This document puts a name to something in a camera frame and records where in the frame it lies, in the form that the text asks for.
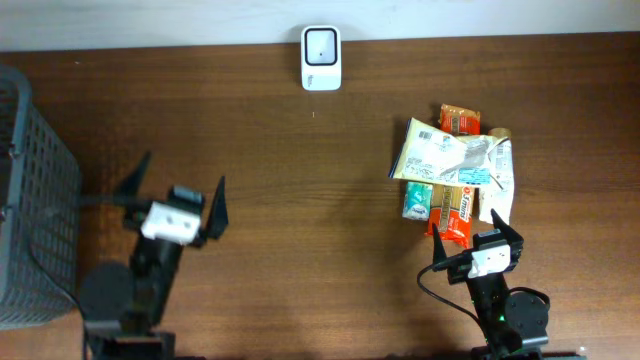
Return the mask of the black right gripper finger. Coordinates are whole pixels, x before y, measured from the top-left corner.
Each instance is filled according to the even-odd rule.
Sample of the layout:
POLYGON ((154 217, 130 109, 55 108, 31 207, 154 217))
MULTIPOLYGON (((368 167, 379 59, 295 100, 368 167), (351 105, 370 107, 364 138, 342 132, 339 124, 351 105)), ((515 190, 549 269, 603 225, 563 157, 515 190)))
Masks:
POLYGON ((508 225, 498 214, 495 209, 490 211, 493 226, 495 229, 498 229, 501 234, 504 236, 507 243, 516 249, 522 249, 524 244, 524 238, 516 232, 510 225, 508 225))
POLYGON ((434 242, 432 268, 434 270, 444 270, 448 266, 448 257, 440 237, 438 226, 435 223, 432 224, 432 231, 434 242))

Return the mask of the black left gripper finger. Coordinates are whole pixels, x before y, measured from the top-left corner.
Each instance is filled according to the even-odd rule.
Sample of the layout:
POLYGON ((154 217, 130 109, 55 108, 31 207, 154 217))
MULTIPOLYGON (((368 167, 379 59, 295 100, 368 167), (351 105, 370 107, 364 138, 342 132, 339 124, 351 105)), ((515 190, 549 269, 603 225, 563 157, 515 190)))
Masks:
POLYGON ((219 239, 227 226, 229 217, 225 198, 226 178, 222 176, 214 194, 211 211, 207 220, 206 235, 208 239, 219 239))
POLYGON ((147 151, 136 168, 116 187, 114 194, 118 196, 136 196, 142 185, 150 161, 151 152, 147 151))

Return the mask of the white tube with gold cap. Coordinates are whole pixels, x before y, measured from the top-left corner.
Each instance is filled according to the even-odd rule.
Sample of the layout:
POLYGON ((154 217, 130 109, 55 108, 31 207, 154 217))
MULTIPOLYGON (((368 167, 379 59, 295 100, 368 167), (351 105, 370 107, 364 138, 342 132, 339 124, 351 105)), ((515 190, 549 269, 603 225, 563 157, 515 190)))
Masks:
POLYGON ((503 141, 489 153, 493 175, 491 184, 479 190, 479 220, 492 224, 491 211, 494 210, 509 225, 515 193, 511 131, 494 128, 489 131, 489 135, 503 141))

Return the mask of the orange spaghetti packet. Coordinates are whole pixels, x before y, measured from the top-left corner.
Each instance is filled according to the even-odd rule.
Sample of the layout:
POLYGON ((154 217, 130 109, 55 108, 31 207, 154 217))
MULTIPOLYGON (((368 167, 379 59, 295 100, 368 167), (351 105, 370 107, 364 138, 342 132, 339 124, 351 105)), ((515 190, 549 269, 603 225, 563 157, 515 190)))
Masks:
MULTIPOLYGON (((479 135, 481 114, 477 111, 443 104, 440 109, 440 129, 452 135, 479 135)), ((471 187, 433 186, 428 235, 433 227, 443 241, 452 241, 464 249, 470 247, 472 208, 475 190, 471 187)))

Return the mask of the yellow blue snack bag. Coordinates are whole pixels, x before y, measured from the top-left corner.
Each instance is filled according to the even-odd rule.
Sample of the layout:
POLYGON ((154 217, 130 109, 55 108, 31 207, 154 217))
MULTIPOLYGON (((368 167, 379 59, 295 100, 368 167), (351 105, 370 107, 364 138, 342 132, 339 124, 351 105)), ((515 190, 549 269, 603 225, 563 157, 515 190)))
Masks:
POLYGON ((488 187, 497 183, 490 154, 507 140, 491 135, 454 136, 411 118, 389 177, 452 187, 488 187))

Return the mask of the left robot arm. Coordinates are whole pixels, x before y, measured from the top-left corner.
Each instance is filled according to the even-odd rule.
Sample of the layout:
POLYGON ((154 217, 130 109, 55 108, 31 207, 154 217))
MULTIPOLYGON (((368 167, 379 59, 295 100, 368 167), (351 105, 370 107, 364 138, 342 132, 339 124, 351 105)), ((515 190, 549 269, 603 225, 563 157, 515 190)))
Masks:
POLYGON ((78 293, 83 349, 94 359, 173 359, 176 336, 157 332, 183 251, 219 239, 229 225, 226 179, 220 178, 206 219, 206 198, 172 186, 164 200, 138 192, 151 161, 145 153, 111 195, 85 196, 81 206, 124 210, 123 227, 137 234, 129 262, 104 262, 84 278, 78 293))

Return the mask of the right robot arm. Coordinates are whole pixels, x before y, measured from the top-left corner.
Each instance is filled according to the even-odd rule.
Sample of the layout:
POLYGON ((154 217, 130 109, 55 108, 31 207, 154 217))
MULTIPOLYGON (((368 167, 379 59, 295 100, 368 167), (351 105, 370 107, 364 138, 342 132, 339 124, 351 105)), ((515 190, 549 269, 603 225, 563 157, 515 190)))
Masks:
POLYGON ((485 344, 470 351, 472 359, 540 359, 549 337, 550 298, 527 287, 507 286, 504 275, 518 265, 524 238, 494 210, 493 229, 473 236, 473 247, 448 256, 434 235, 429 269, 445 271, 451 285, 467 286, 485 344))

